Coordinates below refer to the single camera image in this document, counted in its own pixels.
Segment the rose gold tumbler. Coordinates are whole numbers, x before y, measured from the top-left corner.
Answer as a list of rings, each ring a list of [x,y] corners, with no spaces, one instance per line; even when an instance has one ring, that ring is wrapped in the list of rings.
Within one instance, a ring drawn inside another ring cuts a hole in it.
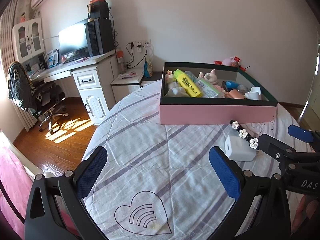
[[[224,96],[225,98],[228,98],[228,99],[245,99],[246,98],[236,89],[233,89],[230,92],[225,93]]]

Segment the black hair clip white flowers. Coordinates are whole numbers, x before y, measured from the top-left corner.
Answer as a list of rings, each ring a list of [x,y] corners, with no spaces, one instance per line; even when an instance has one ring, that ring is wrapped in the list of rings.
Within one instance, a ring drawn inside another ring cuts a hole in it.
[[[243,126],[236,120],[231,120],[229,124],[231,125],[232,129],[236,130],[239,133],[239,137],[241,139],[249,143],[250,148],[259,150],[257,137],[251,136],[249,132],[245,128],[243,128]]]

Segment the black speaker box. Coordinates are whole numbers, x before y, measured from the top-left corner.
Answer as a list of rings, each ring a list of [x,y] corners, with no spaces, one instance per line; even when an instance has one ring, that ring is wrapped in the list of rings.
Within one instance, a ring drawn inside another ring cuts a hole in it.
[[[106,1],[97,1],[87,6],[87,11],[90,19],[109,19],[109,7]]]

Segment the white desk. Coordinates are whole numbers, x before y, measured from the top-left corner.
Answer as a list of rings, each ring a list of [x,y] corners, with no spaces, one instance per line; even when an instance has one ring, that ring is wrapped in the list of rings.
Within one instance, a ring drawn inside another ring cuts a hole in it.
[[[30,79],[33,83],[48,83],[73,77],[92,123],[98,126],[116,104],[111,83],[118,74],[116,51],[113,50],[85,60],[60,64],[34,74]]]

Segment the white glass-door cabinet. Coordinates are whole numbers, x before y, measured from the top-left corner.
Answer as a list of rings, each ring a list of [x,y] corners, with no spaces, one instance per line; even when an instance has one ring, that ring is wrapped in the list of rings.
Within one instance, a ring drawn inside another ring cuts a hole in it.
[[[24,63],[44,53],[41,18],[16,24],[12,28],[15,60]]]

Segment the pink and black box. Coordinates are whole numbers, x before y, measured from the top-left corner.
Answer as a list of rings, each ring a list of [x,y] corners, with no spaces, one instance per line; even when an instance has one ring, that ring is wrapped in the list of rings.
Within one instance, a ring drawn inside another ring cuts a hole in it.
[[[177,69],[190,71],[194,75],[214,69],[219,82],[235,81],[247,88],[259,87],[261,99],[168,97],[165,75]],[[276,98],[267,89],[239,68],[210,63],[164,63],[159,100],[162,125],[215,125],[228,124],[231,120],[242,124],[270,122],[276,114],[277,104]]]

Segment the black computer tower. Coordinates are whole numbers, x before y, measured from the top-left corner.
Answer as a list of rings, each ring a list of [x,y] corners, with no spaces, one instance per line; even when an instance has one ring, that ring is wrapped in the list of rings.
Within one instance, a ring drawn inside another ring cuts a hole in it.
[[[90,56],[105,54],[115,49],[110,20],[97,18],[86,22],[85,32]]]

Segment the black office chair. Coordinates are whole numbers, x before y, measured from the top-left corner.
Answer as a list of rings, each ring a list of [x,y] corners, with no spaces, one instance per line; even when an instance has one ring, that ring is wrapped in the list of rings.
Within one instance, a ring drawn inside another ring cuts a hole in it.
[[[47,122],[49,133],[54,134],[52,128],[54,119],[57,116],[68,116],[66,108],[62,105],[65,99],[62,88],[53,81],[34,86],[27,72],[18,74],[16,70],[14,80],[16,84],[14,92],[19,93],[16,97],[22,102],[23,108],[29,110],[36,119],[43,118],[39,131],[43,131],[42,126]]]

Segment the doll on cabinet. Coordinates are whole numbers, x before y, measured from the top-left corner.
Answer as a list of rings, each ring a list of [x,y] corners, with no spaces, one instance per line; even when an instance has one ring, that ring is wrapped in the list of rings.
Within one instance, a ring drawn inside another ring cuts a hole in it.
[[[23,12],[20,16],[20,23],[26,22],[27,21],[27,16],[26,13]]]

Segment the teal toy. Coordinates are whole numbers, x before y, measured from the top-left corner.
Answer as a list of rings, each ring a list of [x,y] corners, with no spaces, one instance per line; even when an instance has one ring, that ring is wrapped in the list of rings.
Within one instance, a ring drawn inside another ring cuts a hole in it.
[[[198,77],[196,77],[191,71],[184,72],[193,82],[197,82]]]

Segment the pink block donut figure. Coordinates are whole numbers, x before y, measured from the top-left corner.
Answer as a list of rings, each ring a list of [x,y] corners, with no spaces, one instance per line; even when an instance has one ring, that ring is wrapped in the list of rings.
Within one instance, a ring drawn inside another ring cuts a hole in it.
[[[220,93],[223,93],[223,94],[226,94],[227,92],[219,85],[214,85],[214,87],[220,92]]]

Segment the black computer monitor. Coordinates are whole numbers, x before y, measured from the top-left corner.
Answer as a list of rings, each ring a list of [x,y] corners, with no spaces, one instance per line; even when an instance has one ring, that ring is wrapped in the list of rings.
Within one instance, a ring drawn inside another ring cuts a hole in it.
[[[59,32],[58,37],[61,56],[87,48],[86,23],[87,19],[68,26]]]

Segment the red toy storage box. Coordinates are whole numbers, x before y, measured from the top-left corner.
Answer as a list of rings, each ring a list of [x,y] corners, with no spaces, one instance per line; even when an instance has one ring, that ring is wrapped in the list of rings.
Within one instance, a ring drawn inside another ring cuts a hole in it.
[[[250,67],[250,66],[243,67],[241,65],[241,59],[237,56],[226,58],[223,61],[214,61],[214,63],[221,66],[230,66],[230,67],[239,68],[244,72]]]

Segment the pink white block figure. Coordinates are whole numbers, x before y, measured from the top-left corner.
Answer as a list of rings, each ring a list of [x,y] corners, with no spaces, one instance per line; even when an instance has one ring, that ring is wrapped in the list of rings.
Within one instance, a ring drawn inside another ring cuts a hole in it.
[[[167,71],[166,75],[165,75],[165,81],[167,84],[170,84],[172,82],[176,81],[176,78],[174,76],[174,73],[172,71]]]

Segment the blue highlighter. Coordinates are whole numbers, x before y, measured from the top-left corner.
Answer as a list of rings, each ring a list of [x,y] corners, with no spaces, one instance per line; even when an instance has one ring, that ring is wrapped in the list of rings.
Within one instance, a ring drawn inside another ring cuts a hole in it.
[[[240,85],[234,81],[226,81],[225,86],[228,90],[237,89]]]

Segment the orange capped bottle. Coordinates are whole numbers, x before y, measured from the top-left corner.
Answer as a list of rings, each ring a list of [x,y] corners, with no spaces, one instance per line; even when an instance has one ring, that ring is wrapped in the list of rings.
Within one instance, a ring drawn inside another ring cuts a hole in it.
[[[120,74],[124,74],[126,72],[126,63],[124,59],[124,52],[122,50],[117,51],[117,61]]]

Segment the clear box with blue cloth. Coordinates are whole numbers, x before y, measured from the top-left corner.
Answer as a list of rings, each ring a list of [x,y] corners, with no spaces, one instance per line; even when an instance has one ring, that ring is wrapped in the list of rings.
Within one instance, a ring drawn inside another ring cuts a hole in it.
[[[203,98],[223,98],[223,93],[220,93],[211,83],[204,79],[198,79],[195,85],[201,91]]]

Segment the pink bedding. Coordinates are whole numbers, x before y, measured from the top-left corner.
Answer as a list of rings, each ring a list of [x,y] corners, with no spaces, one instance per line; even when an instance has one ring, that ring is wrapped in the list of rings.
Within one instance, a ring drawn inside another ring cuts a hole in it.
[[[57,188],[1,133],[1,239],[80,239]]]

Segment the yellow highlighter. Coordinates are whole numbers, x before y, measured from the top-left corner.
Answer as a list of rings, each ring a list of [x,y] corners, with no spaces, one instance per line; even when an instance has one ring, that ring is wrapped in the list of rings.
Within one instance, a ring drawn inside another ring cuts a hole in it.
[[[192,79],[185,74],[185,72],[177,69],[174,71],[174,76],[176,81],[183,87],[186,93],[192,98],[200,98],[202,93],[200,89],[195,85]]]

